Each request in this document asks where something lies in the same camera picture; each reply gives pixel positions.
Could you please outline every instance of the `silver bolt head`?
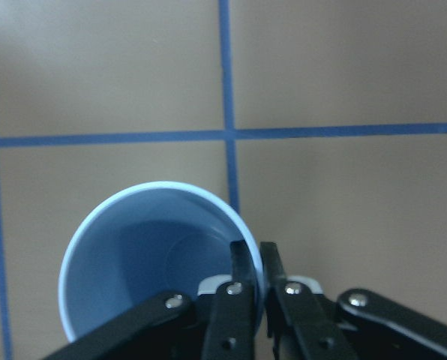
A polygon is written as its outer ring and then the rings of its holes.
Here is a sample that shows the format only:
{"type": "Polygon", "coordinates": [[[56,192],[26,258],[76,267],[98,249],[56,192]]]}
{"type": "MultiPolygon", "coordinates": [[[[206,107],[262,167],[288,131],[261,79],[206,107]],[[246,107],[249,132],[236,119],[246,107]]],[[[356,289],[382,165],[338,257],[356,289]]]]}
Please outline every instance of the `silver bolt head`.
{"type": "Polygon", "coordinates": [[[363,308],[368,303],[368,297],[364,294],[355,292],[349,296],[349,303],[353,306],[363,308]]]}
{"type": "Polygon", "coordinates": [[[182,295],[175,294],[172,298],[168,298],[165,301],[165,307],[167,309],[173,309],[178,308],[182,303],[184,302],[184,299],[182,298],[182,295]]]}
{"type": "Polygon", "coordinates": [[[235,282],[226,287],[226,293],[229,295],[238,295],[242,292],[242,284],[235,282]]]}
{"type": "Polygon", "coordinates": [[[295,281],[291,281],[285,286],[285,293],[289,295],[298,295],[302,292],[302,284],[295,281]]]}

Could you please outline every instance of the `blue cup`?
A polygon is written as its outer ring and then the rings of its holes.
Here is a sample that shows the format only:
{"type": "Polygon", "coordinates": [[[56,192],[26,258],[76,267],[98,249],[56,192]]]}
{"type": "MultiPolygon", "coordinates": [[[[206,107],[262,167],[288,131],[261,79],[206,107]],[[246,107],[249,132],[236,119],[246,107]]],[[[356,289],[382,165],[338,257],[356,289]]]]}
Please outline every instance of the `blue cup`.
{"type": "Polygon", "coordinates": [[[103,201],[80,224],[58,279],[64,332],[75,341],[163,290],[197,298],[205,278],[231,274],[230,242],[244,239],[256,270],[257,328],[263,265],[241,217],[192,184],[153,181],[103,201]]]}

